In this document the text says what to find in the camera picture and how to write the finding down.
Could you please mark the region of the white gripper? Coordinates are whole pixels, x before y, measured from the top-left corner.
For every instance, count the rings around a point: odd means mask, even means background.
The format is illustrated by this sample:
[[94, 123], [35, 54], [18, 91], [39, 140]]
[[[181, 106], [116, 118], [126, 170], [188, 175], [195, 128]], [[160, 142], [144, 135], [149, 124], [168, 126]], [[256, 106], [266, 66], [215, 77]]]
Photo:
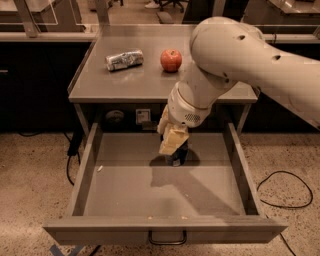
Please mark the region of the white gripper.
[[188, 140], [188, 127], [200, 126], [211, 112], [211, 108], [201, 109], [188, 103], [180, 92], [183, 85], [183, 81], [174, 85], [157, 126], [157, 132], [164, 133], [159, 149], [162, 155], [172, 155]]

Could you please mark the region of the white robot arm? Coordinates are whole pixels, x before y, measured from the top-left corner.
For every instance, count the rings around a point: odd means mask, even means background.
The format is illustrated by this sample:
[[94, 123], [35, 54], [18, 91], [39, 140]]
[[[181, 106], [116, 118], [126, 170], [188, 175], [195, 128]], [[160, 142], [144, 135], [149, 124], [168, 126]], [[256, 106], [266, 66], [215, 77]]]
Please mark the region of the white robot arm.
[[225, 17], [211, 17], [193, 30], [192, 61], [171, 90], [157, 132], [159, 153], [172, 155], [202, 124], [212, 105], [243, 82], [317, 128], [320, 126], [320, 62], [281, 51], [262, 32]]

